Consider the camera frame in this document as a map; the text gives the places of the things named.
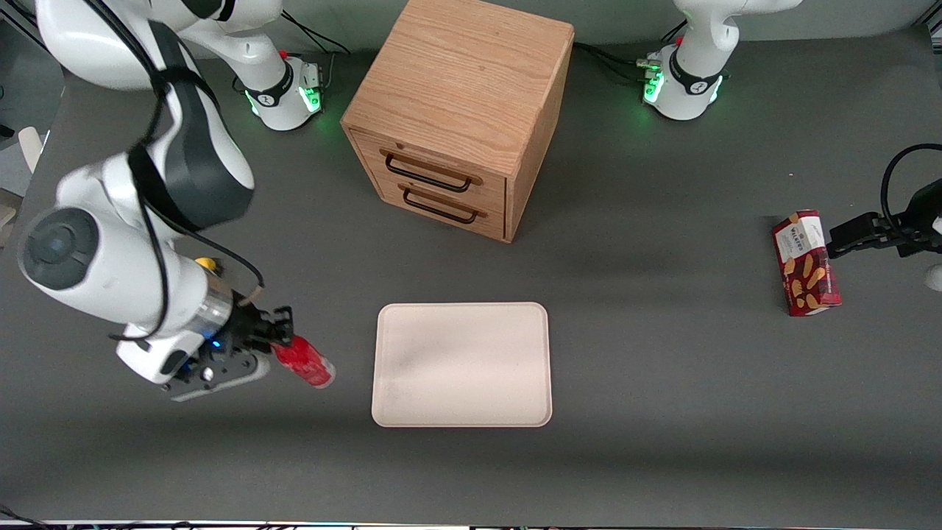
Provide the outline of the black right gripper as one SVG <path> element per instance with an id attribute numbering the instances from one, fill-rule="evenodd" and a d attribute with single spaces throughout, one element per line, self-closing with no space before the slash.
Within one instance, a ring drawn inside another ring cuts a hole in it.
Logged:
<path id="1" fill-rule="evenodd" d="M 291 306 L 279 306 L 269 312 L 255 304 L 239 305 L 245 296 L 233 295 L 231 314 L 210 339 L 210 360 L 239 369 L 268 366 L 275 347 L 290 347 L 293 342 L 294 315 Z"/>

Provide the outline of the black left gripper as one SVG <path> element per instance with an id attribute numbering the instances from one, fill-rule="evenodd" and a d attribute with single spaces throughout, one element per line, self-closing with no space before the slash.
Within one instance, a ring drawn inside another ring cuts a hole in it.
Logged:
<path id="1" fill-rule="evenodd" d="M 941 214 L 941 181 L 925 185 L 912 195 L 901 213 L 891 214 L 882 191 L 882 214 L 863 213 L 830 230 L 831 241 L 826 245 L 830 259 L 862 250 L 896 246 L 900 258 L 931 252 L 941 254 L 940 232 L 936 221 Z M 891 237 L 885 235 L 890 225 Z"/>

